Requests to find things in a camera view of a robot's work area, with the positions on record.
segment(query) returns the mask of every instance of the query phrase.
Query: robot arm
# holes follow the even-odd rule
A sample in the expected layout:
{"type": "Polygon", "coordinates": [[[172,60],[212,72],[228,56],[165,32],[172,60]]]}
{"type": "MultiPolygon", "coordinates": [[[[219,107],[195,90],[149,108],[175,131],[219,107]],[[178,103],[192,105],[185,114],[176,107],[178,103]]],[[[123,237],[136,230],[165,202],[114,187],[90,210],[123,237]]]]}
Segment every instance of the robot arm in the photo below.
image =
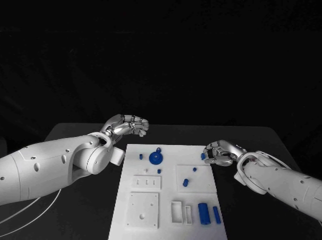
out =
{"type": "Polygon", "coordinates": [[[122,135],[143,136],[146,130],[145,119],[116,115],[100,132],[32,144],[0,158],[0,206],[48,195],[109,162],[119,166],[124,152],[113,144],[122,135]]]}
{"type": "Polygon", "coordinates": [[[258,194],[270,195],[322,222],[322,181],[281,166],[278,159],[261,151],[248,152],[229,142],[211,143],[212,158],[205,163],[228,166],[237,161],[235,180],[258,194]]]}

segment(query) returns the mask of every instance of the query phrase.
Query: robotic hand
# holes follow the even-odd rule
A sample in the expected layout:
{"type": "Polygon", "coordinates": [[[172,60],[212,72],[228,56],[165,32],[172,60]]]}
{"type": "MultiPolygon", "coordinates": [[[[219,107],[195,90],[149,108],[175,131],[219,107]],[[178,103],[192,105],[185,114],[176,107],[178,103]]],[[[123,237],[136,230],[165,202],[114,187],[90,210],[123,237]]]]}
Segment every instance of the robotic hand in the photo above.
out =
{"type": "Polygon", "coordinates": [[[0,206],[48,195],[78,178],[97,174],[124,152],[113,147],[122,135],[143,136],[147,121],[114,115],[99,132],[41,142],[0,158],[0,206]]]}
{"type": "Polygon", "coordinates": [[[255,193],[270,193],[274,198],[322,222],[320,180],[293,171],[264,152],[247,152],[238,145],[224,140],[212,142],[202,153],[208,164],[229,166],[235,161],[234,179],[255,193]]]}

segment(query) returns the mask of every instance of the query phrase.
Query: table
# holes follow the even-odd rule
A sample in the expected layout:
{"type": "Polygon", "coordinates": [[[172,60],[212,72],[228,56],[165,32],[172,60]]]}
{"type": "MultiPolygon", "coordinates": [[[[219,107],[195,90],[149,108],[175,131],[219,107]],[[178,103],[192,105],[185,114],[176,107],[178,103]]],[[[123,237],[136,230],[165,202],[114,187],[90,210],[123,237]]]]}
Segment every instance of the table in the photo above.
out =
{"type": "MultiPolygon", "coordinates": [[[[100,123],[60,123],[45,141],[76,137],[99,131],[100,123]]],[[[126,144],[206,145],[228,140],[250,151],[261,150],[278,158],[291,169],[299,167],[284,148],[276,132],[265,127],[152,125],[145,137],[126,135],[116,147],[126,144]]],[[[314,219],[281,203],[268,194],[260,195],[232,178],[235,164],[212,165],[217,196],[228,240],[238,239],[320,239],[322,228],[314,219]]],[[[107,164],[97,174],[78,179],[60,193],[45,214],[24,229],[2,239],[107,239],[119,187],[122,166],[107,164]]],[[[42,212],[57,192],[44,196],[15,217],[0,225],[0,235],[21,227],[42,212]]],[[[30,202],[0,207],[0,220],[17,212],[30,202]]]]}

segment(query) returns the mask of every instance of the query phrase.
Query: black background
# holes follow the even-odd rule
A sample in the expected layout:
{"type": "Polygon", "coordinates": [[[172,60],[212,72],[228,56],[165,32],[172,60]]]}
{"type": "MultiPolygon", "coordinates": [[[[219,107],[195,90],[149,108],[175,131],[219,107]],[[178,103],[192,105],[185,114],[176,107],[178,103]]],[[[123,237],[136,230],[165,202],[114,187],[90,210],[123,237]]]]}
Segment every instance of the black background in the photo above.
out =
{"type": "Polygon", "coordinates": [[[322,2],[0,1],[8,152],[119,113],[267,126],[322,179],[322,2]]]}

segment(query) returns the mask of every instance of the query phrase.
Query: cable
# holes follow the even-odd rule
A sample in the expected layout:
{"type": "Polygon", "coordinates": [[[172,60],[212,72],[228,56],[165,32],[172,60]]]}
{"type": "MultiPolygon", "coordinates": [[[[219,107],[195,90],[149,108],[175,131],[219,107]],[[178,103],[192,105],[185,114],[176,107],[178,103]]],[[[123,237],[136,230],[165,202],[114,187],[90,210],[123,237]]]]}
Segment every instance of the cable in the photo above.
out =
{"type": "Polygon", "coordinates": [[[2,221],[0,221],[0,224],[2,224],[5,221],[8,221],[17,214],[19,214],[32,204],[34,202],[40,199],[40,197],[14,214],[11,215],[7,219],[4,219],[2,221]]]}
{"type": "Polygon", "coordinates": [[[27,225],[30,225],[30,224],[41,217],[41,215],[45,213],[45,211],[48,210],[48,208],[50,208],[51,205],[54,204],[54,201],[55,201],[55,199],[57,199],[57,197],[58,197],[58,195],[60,195],[60,192],[61,192],[61,189],[60,189],[58,192],[57,192],[57,196],[55,196],[55,198],[54,198],[50,206],[48,206],[47,209],[41,212],[41,214],[40,214],[25,225],[22,225],[18,229],[15,229],[12,232],[1,235],[0,238],[4,237],[4,236],[7,236],[8,234],[14,233],[14,232],[18,231],[19,229],[22,229],[27,225]]]}
{"type": "Polygon", "coordinates": [[[280,164],[283,164],[283,166],[284,166],[286,168],[291,169],[276,157],[273,157],[271,155],[268,155],[267,153],[264,153],[264,152],[261,152],[261,151],[255,151],[255,152],[263,153],[263,154],[265,154],[267,156],[270,156],[280,164]]]}

